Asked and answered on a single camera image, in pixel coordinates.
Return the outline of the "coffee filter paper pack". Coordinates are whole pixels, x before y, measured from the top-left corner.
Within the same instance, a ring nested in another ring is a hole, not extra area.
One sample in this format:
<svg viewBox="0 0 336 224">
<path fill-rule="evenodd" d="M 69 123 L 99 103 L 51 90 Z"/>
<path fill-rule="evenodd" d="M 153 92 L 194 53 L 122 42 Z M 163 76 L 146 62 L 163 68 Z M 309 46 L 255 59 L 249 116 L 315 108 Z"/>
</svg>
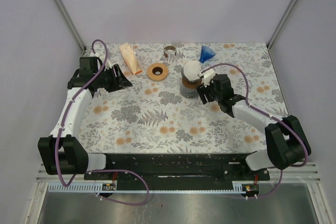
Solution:
<svg viewBox="0 0 336 224">
<path fill-rule="evenodd" d="M 122 57 L 125 61 L 125 63 L 127 64 L 127 66 L 129 67 L 130 71 L 136 75 L 136 74 L 140 74 L 142 72 L 138 61 L 136 59 L 136 54 L 133 51 L 133 48 L 131 46 L 130 43 L 124 43 L 122 44 L 120 47 L 120 52 L 122 54 Z"/>
</svg>

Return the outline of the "clear glass dripper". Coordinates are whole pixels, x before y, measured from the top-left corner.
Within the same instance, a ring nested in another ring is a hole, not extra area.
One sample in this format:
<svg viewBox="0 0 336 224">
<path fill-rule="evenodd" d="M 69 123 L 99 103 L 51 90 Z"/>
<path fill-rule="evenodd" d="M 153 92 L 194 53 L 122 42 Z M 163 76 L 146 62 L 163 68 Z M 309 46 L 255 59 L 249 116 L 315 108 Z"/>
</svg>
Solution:
<svg viewBox="0 0 336 224">
<path fill-rule="evenodd" d="M 199 80 L 198 74 L 200 71 L 200 65 L 184 65 L 182 74 L 189 82 L 195 82 Z"/>
</svg>

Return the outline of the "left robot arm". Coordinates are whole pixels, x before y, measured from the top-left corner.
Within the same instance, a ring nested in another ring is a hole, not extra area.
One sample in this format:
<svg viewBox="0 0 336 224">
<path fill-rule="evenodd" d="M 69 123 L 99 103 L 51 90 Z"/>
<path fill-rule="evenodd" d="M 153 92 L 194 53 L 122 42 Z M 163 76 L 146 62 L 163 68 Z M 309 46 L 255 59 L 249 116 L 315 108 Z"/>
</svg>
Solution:
<svg viewBox="0 0 336 224">
<path fill-rule="evenodd" d="M 48 175 L 77 175 L 96 171 L 102 179 L 114 173 L 104 154 L 87 153 L 79 143 L 80 127 L 94 94 L 131 87 L 118 64 L 98 57 L 81 57 L 79 68 L 67 84 L 67 98 L 60 118 L 48 137 L 38 141 L 38 150 Z"/>
</svg>

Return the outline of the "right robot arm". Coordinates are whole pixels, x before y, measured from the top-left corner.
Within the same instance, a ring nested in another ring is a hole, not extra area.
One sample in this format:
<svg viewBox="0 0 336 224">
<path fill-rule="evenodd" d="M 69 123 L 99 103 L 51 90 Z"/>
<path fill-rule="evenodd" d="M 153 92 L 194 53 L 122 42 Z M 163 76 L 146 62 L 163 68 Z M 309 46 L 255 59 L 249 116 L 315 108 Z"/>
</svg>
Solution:
<svg viewBox="0 0 336 224">
<path fill-rule="evenodd" d="M 200 76 L 203 84 L 197 87 L 197 92 L 204 104 L 217 102 L 222 112 L 248 123 L 265 135 L 266 149 L 247 155 L 245 163 L 239 166 L 243 179 L 252 179 L 260 169 L 275 167 L 284 170 L 295 166 L 296 162 L 305 164 L 308 161 L 311 147 L 297 117 L 281 118 L 248 104 L 246 97 L 234 93 L 226 74 L 207 71 Z"/>
</svg>

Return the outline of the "white paper coffee filter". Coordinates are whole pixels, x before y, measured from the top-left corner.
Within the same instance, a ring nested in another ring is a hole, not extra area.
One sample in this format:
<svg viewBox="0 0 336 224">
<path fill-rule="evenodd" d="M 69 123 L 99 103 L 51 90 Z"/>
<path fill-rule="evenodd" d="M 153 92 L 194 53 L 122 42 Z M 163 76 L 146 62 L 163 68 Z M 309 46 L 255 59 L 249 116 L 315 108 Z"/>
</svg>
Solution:
<svg viewBox="0 0 336 224">
<path fill-rule="evenodd" d="M 201 65 L 199 61 L 191 60 L 183 66 L 183 75 L 189 82 L 198 80 L 200 71 Z"/>
</svg>

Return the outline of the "grey glass server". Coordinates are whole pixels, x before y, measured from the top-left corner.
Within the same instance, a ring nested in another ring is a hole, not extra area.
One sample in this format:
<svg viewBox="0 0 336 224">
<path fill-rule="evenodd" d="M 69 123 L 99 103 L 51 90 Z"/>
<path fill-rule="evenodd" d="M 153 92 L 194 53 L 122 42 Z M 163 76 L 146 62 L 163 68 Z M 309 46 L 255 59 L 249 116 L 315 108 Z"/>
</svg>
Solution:
<svg viewBox="0 0 336 224">
<path fill-rule="evenodd" d="M 186 98 L 197 98 L 198 97 L 198 91 L 197 87 L 199 87 L 201 84 L 199 82 L 195 83 L 182 83 L 180 88 L 180 93 L 182 96 Z"/>
</svg>

